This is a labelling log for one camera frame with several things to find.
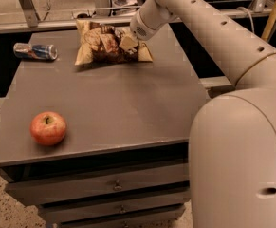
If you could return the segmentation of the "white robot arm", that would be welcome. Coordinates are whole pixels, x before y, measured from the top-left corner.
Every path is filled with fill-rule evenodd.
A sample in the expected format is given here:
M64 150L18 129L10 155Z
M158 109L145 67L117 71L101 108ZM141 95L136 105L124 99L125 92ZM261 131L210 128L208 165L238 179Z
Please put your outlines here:
M234 86L197 113L189 137L194 228L276 228L276 48L204 0L146 0L141 40L181 19Z

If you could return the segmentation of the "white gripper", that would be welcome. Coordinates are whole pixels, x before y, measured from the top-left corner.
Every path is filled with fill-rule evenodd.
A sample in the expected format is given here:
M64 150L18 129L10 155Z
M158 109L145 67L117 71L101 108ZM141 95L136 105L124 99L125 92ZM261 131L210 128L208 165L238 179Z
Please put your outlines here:
M139 38L139 40L143 41L148 41L157 32L156 28L151 28L142 20L140 9L131 19L130 30L137 38ZM120 48L124 51L135 48L138 45L138 39L134 35L123 34L120 40Z

